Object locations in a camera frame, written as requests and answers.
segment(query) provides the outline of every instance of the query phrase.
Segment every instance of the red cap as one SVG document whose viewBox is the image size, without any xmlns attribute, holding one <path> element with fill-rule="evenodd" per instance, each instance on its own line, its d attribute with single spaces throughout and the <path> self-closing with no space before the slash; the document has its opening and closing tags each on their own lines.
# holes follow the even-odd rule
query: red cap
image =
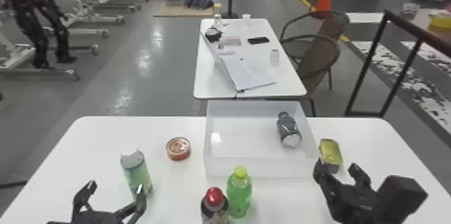
<svg viewBox="0 0 451 224">
<path fill-rule="evenodd" d="M 224 201 L 224 195 L 222 194 L 221 189 L 219 189 L 218 187 L 211 187 L 205 194 L 205 200 L 207 201 L 208 205 L 216 207 Z"/>
</svg>

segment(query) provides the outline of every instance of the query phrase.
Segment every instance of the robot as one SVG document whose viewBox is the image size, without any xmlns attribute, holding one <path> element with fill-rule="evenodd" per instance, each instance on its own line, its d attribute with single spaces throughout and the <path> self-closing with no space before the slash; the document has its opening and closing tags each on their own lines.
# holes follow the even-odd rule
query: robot
<svg viewBox="0 0 451 224">
<path fill-rule="evenodd" d="M 147 207 L 146 195 L 140 185 L 136 191 L 136 201 L 130 203 L 122 209 L 114 213 L 95 211 L 88 203 L 89 197 L 94 194 L 97 184 L 94 180 L 89 181 L 74 197 L 72 209 L 72 221 L 70 223 L 49 221 L 47 224 L 123 224 L 123 220 L 130 215 L 126 224 L 135 224 L 136 221 L 144 214 Z"/>
<path fill-rule="evenodd" d="M 36 48 L 33 66 L 39 69 L 51 69 L 47 61 L 48 38 L 34 13 L 37 9 L 53 26 L 58 47 L 55 55 L 58 63 L 70 64 L 77 58 L 69 54 L 68 30 L 61 23 L 63 12 L 54 0 L 7 0 L 15 12 L 15 20 L 22 32 L 32 41 Z"/>
<path fill-rule="evenodd" d="M 313 178 L 321 187 L 332 218 L 343 224 L 400 224 L 423 204 L 428 194 L 412 178 L 388 176 L 377 191 L 370 177 L 351 164 L 355 184 L 342 184 L 318 159 Z"/>
</svg>

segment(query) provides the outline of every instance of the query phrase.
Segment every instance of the white table top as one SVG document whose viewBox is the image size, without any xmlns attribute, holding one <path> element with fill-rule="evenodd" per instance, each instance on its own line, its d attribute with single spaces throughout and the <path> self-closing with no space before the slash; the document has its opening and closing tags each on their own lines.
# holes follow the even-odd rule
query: white table top
<svg viewBox="0 0 451 224">
<path fill-rule="evenodd" d="M 405 223 L 447 223 L 451 198 L 398 133 L 382 119 L 309 119 L 319 140 L 340 143 L 345 167 L 360 165 L 377 189 L 390 174 L 416 179 L 429 193 Z M 205 176 L 202 151 L 204 117 L 84 117 L 77 120 L 0 219 L 0 224 L 70 221 L 74 194 L 95 179 L 94 209 L 114 211 L 132 200 L 119 165 L 120 147 L 134 142 L 146 156 L 154 194 L 138 224 L 200 223 L 200 201 L 210 186 L 226 189 L 226 178 Z M 174 136 L 191 140 L 192 154 L 182 162 L 167 158 Z M 337 177 L 351 182 L 343 169 Z M 248 216 L 232 223 L 334 223 L 313 179 L 254 179 Z"/>
<path fill-rule="evenodd" d="M 223 23 L 228 23 L 223 36 L 241 37 L 242 45 L 234 47 L 236 54 L 243 55 L 246 61 L 260 68 L 267 66 L 277 81 L 273 85 L 239 93 L 239 98 L 300 97 L 307 93 L 268 20 L 251 19 L 251 25 L 246 25 L 242 19 L 223 19 Z M 212 24 L 213 19 L 203 19 L 200 30 L 205 32 Z M 247 41 L 248 38 L 262 36 L 266 36 L 270 42 L 251 45 Z M 280 52 L 280 64 L 276 67 L 270 66 L 269 55 L 272 49 L 278 49 Z M 236 94 L 215 66 L 215 61 L 200 34 L 193 94 L 196 99 L 233 99 Z"/>
</svg>

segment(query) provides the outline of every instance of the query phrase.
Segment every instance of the clear plastic box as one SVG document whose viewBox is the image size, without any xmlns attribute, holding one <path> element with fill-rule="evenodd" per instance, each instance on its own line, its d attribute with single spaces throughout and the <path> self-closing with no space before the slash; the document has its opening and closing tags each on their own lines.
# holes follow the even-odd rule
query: clear plastic box
<svg viewBox="0 0 451 224">
<path fill-rule="evenodd" d="M 282 146 L 276 122 L 286 111 L 303 136 Z M 251 177 L 311 178 L 318 150 L 296 101 L 208 101 L 203 159 L 208 176 L 229 176 L 244 166 Z"/>
</svg>

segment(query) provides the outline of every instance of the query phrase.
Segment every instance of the white lid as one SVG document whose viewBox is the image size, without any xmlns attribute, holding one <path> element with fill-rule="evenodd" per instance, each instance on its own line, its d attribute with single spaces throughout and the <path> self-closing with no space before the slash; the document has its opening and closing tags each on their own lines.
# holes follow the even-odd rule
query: white lid
<svg viewBox="0 0 451 224">
<path fill-rule="evenodd" d="M 296 145 L 301 141 L 301 136 L 298 134 L 291 134 L 287 135 L 283 140 L 282 143 L 289 147 L 296 147 Z"/>
</svg>

